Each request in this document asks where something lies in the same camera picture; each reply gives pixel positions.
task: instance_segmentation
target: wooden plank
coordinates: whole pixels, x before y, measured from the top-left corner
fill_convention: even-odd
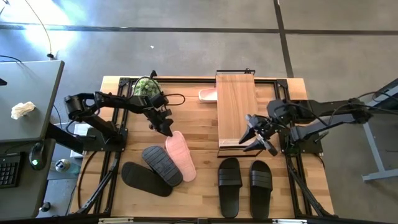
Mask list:
[[[291,99],[307,98],[304,82],[301,78],[287,80]],[[116,93],[118,83],[119,77],[104,77],[101,91]],[[200,103],[195,97],[200,88],[211,88],[214,84],[203,84],[200,85],[200,88],[195,88],[191,83],[186,84],[189,88],[181,85],[181,83],[161,83],[161,86],[167,93],[178,93],[176,86],[179,86],[189,95],[186,105],[171,107],[173,111],[172,119],[175,121],[171,128],[181,131],[187,140],[193,163],[197,168],[196,179],[189,183],[181,183],[166,198],[128,187],[120,177],[122,165],[127,161],[133,161],[148,167],[141,158],[142,150],[154,144],[164,146],[165,141],[163,135],[147,128],[148,121],[143,115],[129,113],[127,120],[129,137],[126,150],[121,156],[111,214],[113,217],[222,217],[218,198],[217,169],[223,159],[218,159],[216,156],[218,152],[217,108],[215,103]],[[256,96],[259,114],[266,115],[267,102],[275,98],[273,87],[267,84],[256,84]],[[103,108],[101,109],[101,117],[111,119],[112,112],[112,109]],[[277,136],[273,136],[271,142],[275,147],[279,147]],[[98,152],[87,166],[81,186],[82,203],[90,197],[98,185],[103,157],[104,153]],[[333,213],[325,171],[321,162],[313,155],[304,154],[302,157],[308,188],[322,203],[322,206],[328,212]],[[270,218],[292,218],[294,213],[284,156],[279,154],[272,157],[268,152],[263,152],[256,158],[244,157],[238,159],[243,181],[239,195],[238,217],[251,218],[249,168],[256,159],[266,162],[273,175],[274,190],[271,194]],[[102,210],[106,203],[108,187],[104,191],[101,202]],[[302,193],[300,190],[297,192],[300,208],[304,211]],[[77,194],[74,194],[70,211],[75,212],[77,210]]]
[[[238,143],[247,128],[245,116],[258,111],[254,77],[252,74],[220,74],[216,81],[218,145],[245,147],[252,143]]]

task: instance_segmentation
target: concrete floor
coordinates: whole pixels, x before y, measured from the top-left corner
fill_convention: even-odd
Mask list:
[[[278,28],[273,0],[29,2],[46,24]],[[395,0],[279,2],[286,29],[398,30]],[[36,22],[24,1],[10,3],[0,21]],[[216,69],[249,67],[262,77],[287,76],[279,34],[49,33],[53,51],[65,61],[56,100],[63,121],[67,120],[63,97],[98,90],[104,75],[148,75],[157,70],[159,75],[212,76]],[[294,77],[305,79],[312,99],[347,99],[378,90],[397,78],[396,36],[289,34],[286,38]],[[47,59],[49,47],[39,27],[0,30],[0,43],[1,54],[25,61]],[[322,143],[335,213],[344,218],[397,222],[398,177],[362,182],[361,175],[377,171],[363,128],[340,126],[330,131]],[[398,153],[390,157],[398,158]],[[65,186],[71,189],[74,183],[70,185]]]

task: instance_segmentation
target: computer mouse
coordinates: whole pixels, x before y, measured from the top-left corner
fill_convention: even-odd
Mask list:
[[[33,170],[41,170],[45,167],[46,158],[42,142],[35,143],[30,149],[29,162]]]

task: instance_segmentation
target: black slide sandal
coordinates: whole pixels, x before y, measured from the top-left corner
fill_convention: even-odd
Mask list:
[[[144,149],[142,158],[170,186],[181,184],[182,173],[162,147],[150,146]]]
[[[128,186],[154,195],[167,197],[173,191],[173,188],[157,174],[133,162],[123,164],[121,176],[123,182]]]
[[[225,159],[218,168],[218,196],[221,214],[225,218],[235,218],[239,212],[239,190],[242,177],[237,158]]]
[[[255,219],[266,219],[272,192],[271,169],[265,162],[254,161],[250,167],[250,213]]]

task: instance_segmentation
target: crumpled paper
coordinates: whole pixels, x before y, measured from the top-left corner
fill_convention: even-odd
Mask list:
[[[24,116],[25,114],[34,110],[35,107],[36,106],[30,101],[27,103],[18,103],[11,108],[11,118],[18,119],[21,116]]]

